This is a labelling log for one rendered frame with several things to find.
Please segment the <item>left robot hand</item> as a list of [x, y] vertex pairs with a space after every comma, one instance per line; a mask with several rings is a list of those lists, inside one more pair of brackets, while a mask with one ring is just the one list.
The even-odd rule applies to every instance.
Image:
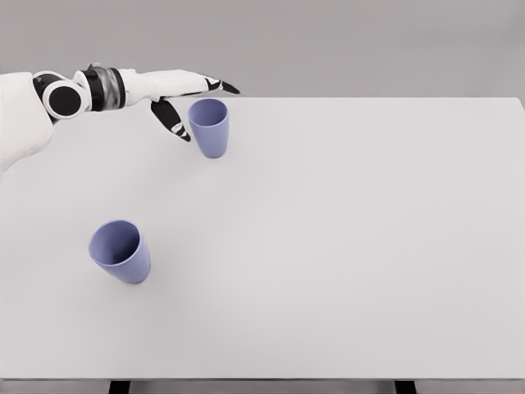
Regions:
[[153, 115], [172, 134], [186, 142], [191, 141], [189, 133], [180, 118], [179, 113], [168, 101], [169, 98], [203, 94], [214, 90], [224, 90], [230, 94], [240, 94], [240, 91], [224, 80], [205, 76], [192, 71], [152, 71], [140, 75], [143, 84], [136, 89], [136, 102], [148, 99]]

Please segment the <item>blue plastic cup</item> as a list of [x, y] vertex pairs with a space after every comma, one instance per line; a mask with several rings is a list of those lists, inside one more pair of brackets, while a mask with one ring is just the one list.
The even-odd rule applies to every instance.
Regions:
[[91, 236], [88, 251], [101, 269], [124, 283], [141, 283], [151, 270], [144, 235], [126, 220], [106, 222], [99, 227]]
[[226, 152], [229, 139], [228, 107], [221, 100], [203, 98], [190, 106], [188, 118], [203, 155], [220, 158]]

